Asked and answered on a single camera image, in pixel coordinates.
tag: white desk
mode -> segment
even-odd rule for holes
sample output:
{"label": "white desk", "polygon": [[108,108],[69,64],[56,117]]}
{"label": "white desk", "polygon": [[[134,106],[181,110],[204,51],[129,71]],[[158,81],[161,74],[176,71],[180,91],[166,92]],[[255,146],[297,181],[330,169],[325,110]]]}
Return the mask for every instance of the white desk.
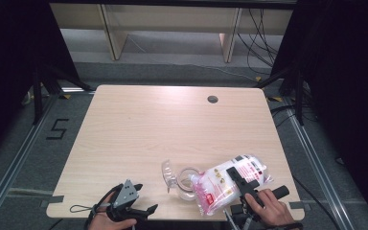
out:
{"label": "white desk", "polygon": [[[209,103],[209,96],[218,97]],[[195,201],[167,193],[161,164],[207,170],[240,154],[254,154],[274,181],[286,185],[285,203],[300,201],[288,162],[261,89],[102,85],[88,108],[76,142],[57,184],[47,215],[86,218],[72,205],[92,206],[113,186],[130,179],[143,184],[133,208],[158,204],[149,219],[225,220],[223,212],[202,217]],[[295,219],[304,210],[291,210]]]}

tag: hand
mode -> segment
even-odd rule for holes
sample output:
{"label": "hand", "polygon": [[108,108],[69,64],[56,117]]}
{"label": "hand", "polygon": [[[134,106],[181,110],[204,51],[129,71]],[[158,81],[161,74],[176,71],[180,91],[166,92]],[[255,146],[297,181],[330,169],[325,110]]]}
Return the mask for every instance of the hand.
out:
{"label": "hand", "polygon": [[89,230],[123,230],[135,224],[136,219],[134,218],[114,222],[105,213],[99,213],[92,219]]}
{"label": "hand", "polygon": [[258,197],[264,204],[264,208],[256,202],[252,195],[246,194],[244,196],[252,210],[262,218],[262,221],[265,224],[270,226],[280,226],[295,222],[286,204],[277,200],[271,190],[265,189],[259,191]]}

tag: table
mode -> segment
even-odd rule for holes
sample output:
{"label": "table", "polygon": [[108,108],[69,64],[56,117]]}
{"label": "table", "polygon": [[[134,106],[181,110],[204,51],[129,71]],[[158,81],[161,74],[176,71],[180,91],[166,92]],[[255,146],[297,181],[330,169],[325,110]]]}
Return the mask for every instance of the table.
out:
{"label": "table", "polygon": [[[208,97],[218,98],[210,103]],[[258,190],[286,185],[282,200],[300,201],[265,95],[256,88],[101,85],[88,108],[53,196],[51,218],[86,218],[72,205],[92,206],[113,186],[130,179],[143,184],[133,208],[158,204],[149,219],[225,220],[203,217],[195,201],[167,193],[161,164],[207,170],[240,154],[254,154],[274,181]],[[303,209],[293,209],[295,219]]]}

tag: person's right hand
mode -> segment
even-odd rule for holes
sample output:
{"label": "person's right hand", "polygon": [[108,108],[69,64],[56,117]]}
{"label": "person's right hand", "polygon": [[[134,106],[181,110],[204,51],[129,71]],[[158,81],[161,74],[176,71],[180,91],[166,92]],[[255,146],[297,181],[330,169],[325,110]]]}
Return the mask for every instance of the person's right hand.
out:
{"label": "person's right hand", "polygon": [[246,194],[244,196],[252,210],[262,218],[262,222],[270,226],[280,226],[295,222],[286,204],[277,200],[271,190],[260,190],[258,197],[264,204],[264,207],[260,206],[252,195]]}

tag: red label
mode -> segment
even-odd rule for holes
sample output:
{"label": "red label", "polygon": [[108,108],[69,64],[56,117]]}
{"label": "red label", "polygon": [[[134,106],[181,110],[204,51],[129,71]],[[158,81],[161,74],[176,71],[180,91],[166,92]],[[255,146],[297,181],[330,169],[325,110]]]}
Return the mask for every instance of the red label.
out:
{"label": "red label", "polygon": [[211,194],[207,194],[207,202],[208,202],[208,205],[211,205],[212,203],[214,203],[214,198],[212,197]]}

